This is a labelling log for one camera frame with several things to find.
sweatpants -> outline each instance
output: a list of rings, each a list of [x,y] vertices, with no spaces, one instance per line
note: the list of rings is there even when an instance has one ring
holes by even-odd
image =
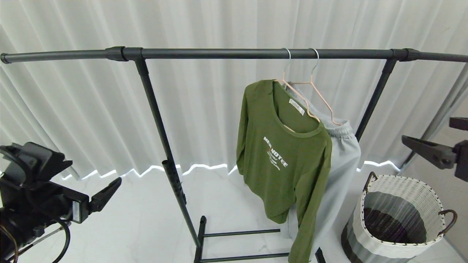
[[[302,98],[290,88],[285,88],[290,95],[306,107]],[[294,87],[294,89],[305,98],[297,87]],[[330,174],[315,222],[314,243],[310,254],[312,258],[325,236],[329,234],[343,204],[351,181],[356,174],[356,168],[361,157],[361,149],[348,120],[334,118],[336,123],[342,124],[341,126],[336,125],[331,121],[330,115],[319,112],[311,102],[307,102],[309,104],[309,111],[323,122],[333,144]],[[280,229],[283,237],[293,240],[296,238],[298,233],[296,205],[293,205],[289,209],[288,218],[284,224],[281,224]]]

woven basket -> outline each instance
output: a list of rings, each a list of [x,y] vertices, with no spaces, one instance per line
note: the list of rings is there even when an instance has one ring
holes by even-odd
[[[453,219],[446,226],[448,212]],[[456,220],[424,182],[371,172],[341,244],[353,263],[406,263],[439,242]]]

clothes rack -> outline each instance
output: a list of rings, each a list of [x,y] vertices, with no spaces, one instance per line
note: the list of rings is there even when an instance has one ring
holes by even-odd
[[[1,54],[0,59],[5,64],[14,62],[28,61],[49,61],[49,60],[68,60],[68,59],[99,59],[105,58],[115,61],[134,61],[141,77],[143,88],[151,108],[151,112],[158,129],[159,136],[166,154],[166,160],[162,162],[166,175],[171,184],[174,195],[177,199],[182,215],[187,223],[190,234],[196,245],[194,263],[207,262],[225,262],[247,259],[260,259],[272,257],[284,257],[289,253],[264,254],[253,256],[234,256],[224,258],[203,258],[203,244],[207,237],[245,235],[245,234],[264,234],[276,233],[279,229],[254,230],[242,232],[228,233],[205,233],[207,224],[206,217],[202,216],[198,234],[195,231],[189,212],[187,211],[187,201],[182,190],[182,185],[179,180],[179,175],[176,170],[174,158],[169,145],[166,130],[162,117],[154,95],[153,87],[149,77],[149,71],[146,65],[146,59],[313,59],[317,55],[312,49],[289,49],[289,53],[284,49],[144,49],[141,47],[123,47],[116,46],[104,50],[80,50],[80,51],[51,51],[51,52],[34,52],[34,53],[18,53],[18,54]],[[355,49],[317,49],[320,54],[320,59],[385,59],[386,63],[382,69],[382,74],[375,87],[369,104],[366,108],[364,116],[359,124],[356,132],[358,141],[362,137],[364,129],[372,116],[372,113],[379,101],[380,95],[387,83],[390,74],[392,73],[397,62],[407,62],[414,60],[435,60],[435,61],[452,61],[452,62],[468,62],[468,55],[444,54],[420,52],[414,49],[390,49],[390,50],[355,50]],[[322,250],[319,248],[315,254],[319,263],[324,263]]]

green shirt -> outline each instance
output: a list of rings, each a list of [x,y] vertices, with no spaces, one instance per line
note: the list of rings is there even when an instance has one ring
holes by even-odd
[[[323,124],[308,116],[281,84],[261,80],[245,88],[237,168],[263,200],[269,219],[284,223],[289,208],[297,204],[299,232],[289,254],[291,263],[309,262],[331,146]]]

brown basket handle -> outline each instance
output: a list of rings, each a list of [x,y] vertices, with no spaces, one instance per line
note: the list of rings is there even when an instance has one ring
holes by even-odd
[[[444,230],[440,231],[438,235],[446,234],[453,227],[453,225],[455,225],[455,222],[457,221],[457,218],[458,218],[457,212],[455,212],[452,209],[447,209],[447,210],[440,211],[439,215],[445,215],[448,212],[453,214],[452,221],[448,224],[448,226]]]
[[[367,190],[367,187],[369,186],[369,183],[371,182],[372,177],[375,177],[376,180],[378,179],[377,175],[374,172],[371,172],[369,174],[369,177],[367,178],[367,182],[366,182],[366,185],[364,186],[364,190],[363,190],[363,191],[366,191],[366,194],[369,192]]]

